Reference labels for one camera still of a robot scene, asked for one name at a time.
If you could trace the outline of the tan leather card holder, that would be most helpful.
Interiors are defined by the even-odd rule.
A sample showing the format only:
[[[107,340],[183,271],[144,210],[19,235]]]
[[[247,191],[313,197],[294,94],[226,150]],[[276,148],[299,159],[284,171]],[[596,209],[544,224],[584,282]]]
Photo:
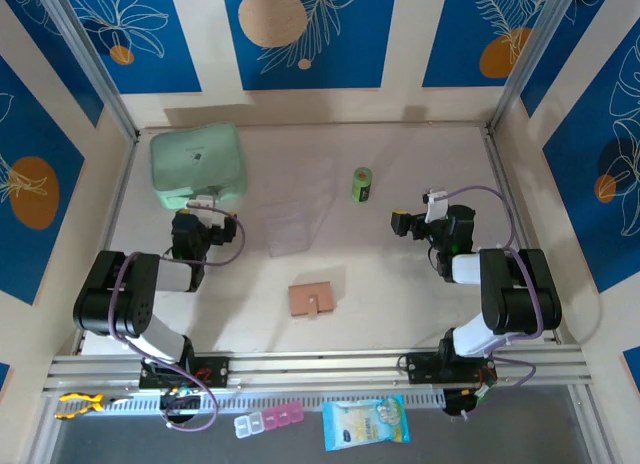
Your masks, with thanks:
[[[336,307],[331,283],[328,281],[292,285],[288,288],[292,317],[317,316]]]

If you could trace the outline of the mint green zip pouch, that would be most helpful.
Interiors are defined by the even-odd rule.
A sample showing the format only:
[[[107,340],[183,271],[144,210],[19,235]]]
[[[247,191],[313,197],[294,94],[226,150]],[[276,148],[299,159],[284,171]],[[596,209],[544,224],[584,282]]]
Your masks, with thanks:
[[[152,137],[150,165],[152,187],[166,209],[182,208],[200,195],[234,199],[248,187],[239,133],[229,122]]]

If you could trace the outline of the white and pink pill organizer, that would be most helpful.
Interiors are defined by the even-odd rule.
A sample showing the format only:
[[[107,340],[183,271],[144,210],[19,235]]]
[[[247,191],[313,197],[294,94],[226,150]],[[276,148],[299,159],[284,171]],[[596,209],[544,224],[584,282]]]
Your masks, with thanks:
[[[234,419],[234,431],[238,439],[262,434],[296,424],[304,420],[301,400],[294,400]]]

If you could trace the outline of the blue and yellow snack packet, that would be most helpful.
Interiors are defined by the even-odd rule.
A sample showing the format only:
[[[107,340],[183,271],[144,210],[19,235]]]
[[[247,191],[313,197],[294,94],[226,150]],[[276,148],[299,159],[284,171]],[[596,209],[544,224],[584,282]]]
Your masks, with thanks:
[[[338,451],[380,442],[411,441],[404,399],[400,395],[323,404],[324,448]]]

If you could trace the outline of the aluminium side rail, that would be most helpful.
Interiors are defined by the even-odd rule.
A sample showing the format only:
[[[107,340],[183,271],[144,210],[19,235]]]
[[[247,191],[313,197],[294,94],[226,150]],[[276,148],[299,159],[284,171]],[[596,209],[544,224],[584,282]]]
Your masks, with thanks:
[[[119,178],[116,183],[115,193],[107,212],[106,227],[99,241],[99,245],[98,245],[99,251],[108,249],[111,245],[139,142],[140,142],[140,134],[137,134],[136,138],[132,142],[132,146],[130,150],[126,155],[126,160],[124,161],[124,167],[121,170],[121,173],[119,174]]]
[[[504,242],[480,252],[484,321],[504,338],[536,339],[561,324],[560,298],[544,252],[529,246],[531,240],[500,150],[488,133],[484,141],[509,232]]]

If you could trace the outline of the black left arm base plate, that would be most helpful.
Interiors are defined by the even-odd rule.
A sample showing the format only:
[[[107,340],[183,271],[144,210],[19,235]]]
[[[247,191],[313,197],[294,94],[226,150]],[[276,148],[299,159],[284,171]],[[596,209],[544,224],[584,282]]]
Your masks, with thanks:
[[[224,389],[227,387],[230,359],[226,356],[200,356],[188,362],[188,371],[209,388]],[[196,384],[176,371],[155,363],[142,361],[139,376],[140,389],[169,389],[186,385],[196,388]]]

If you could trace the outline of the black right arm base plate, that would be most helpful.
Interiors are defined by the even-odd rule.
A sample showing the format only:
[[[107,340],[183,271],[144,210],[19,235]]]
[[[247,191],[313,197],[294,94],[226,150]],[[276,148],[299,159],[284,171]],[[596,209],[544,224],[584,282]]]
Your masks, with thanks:
[[[461,386],[493,385],[497,373],[492,361],[459,357],[455,354],[412,352],[405,356],[410,384],[460,384]]]

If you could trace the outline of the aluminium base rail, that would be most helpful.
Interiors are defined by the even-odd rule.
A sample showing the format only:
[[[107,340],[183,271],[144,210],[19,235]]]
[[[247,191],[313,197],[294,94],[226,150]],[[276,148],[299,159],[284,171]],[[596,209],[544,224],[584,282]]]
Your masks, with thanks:
[[[407,389],[407,374],[397,367],[405,349],[327,352],[211,352],[229,359],[224,393]],[[533,344],[502,347],[493,353],[498,384],[525,377],[529,385],[591,385],[591,371],[579,346]],[[45,394],[69,391],[133,391],[141,359],[132,354],[56,356],[47,372]]]

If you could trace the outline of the aluminium corner post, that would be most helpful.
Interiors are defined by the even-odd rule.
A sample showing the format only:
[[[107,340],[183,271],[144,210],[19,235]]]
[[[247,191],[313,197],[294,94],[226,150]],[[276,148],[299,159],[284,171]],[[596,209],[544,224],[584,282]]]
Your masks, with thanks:
[[[76,61],[127,140],[138,142],[137,129],[93,42],[68,0],[41,0]]]
[[[495,112],[487,123],[487,132],[491,137],[495,136],[503,118],[519,98],[572,1],[548,0],[542,8],[524,50],[506,81]]]

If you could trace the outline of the yellow handled pliers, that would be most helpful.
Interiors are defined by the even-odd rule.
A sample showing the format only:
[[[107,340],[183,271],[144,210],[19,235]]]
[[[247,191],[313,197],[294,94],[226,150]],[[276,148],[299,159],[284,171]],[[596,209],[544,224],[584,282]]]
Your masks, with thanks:
[[[81,392],[70,392],[62,394],[58,398],[59,403],[75,406],[71,411],[56,412],[54,417],[57,420],[71,420],[80,415],[103,412],[109,405],[123,404],[131,400],[130,396],[106,396],[105,394],[87,394]]]

